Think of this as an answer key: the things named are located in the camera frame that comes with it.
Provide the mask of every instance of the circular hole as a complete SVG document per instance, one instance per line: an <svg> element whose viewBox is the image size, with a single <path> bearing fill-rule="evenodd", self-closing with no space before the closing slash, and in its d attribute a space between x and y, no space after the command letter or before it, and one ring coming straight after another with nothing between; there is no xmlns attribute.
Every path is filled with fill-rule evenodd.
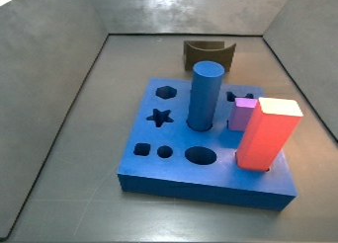
<svg viewBox="0 0 338 243"><path fill-rule="evenodd" d="M184 157L189 162L197 165L210 165L216 161L215 152L203 146L189 147L184 151Z"/></svg>
<svg viewBox="0 0 338 243"><path fill-rule="evenodd" d="M172 149L164 145L157 149L157 154L161 158L167 159L172 156Z"/></svg>

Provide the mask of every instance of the blue foam block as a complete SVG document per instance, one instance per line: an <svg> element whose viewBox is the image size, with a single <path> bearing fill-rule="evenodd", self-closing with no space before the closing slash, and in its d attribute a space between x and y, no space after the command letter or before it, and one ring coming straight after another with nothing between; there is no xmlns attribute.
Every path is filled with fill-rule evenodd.
<svg viewBox="0 0 338 243"><path fill-rule="evenodd" d="M123 191L282 210L296 196L283 153L268 172L240 169L235 152L244 132L227 128L227 92L259 98L262 89L223 84L204 132L185 124L189 89L189 81L149 81L117 169Z"/></svg>

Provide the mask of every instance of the metal wall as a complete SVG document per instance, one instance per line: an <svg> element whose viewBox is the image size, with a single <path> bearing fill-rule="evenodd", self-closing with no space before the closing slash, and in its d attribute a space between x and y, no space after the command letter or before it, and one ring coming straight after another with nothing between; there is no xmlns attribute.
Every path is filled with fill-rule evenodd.
<svg viewBox="0 0 338 243"><path fill-rule="evenodd" d="M262 35L287 0L92 0L111 34Z"/></svg>
<svg viewBox="0 0 338 243"><path fill-rule="evenodd" d="M338 139L338 0L290 0L264 40Z"/></svg>
<svg viewBox="0 0 338 243"><path fill-rule="evenodd" d="M8 236L107 38L89 0L0 7L0 239Z"/></svg>

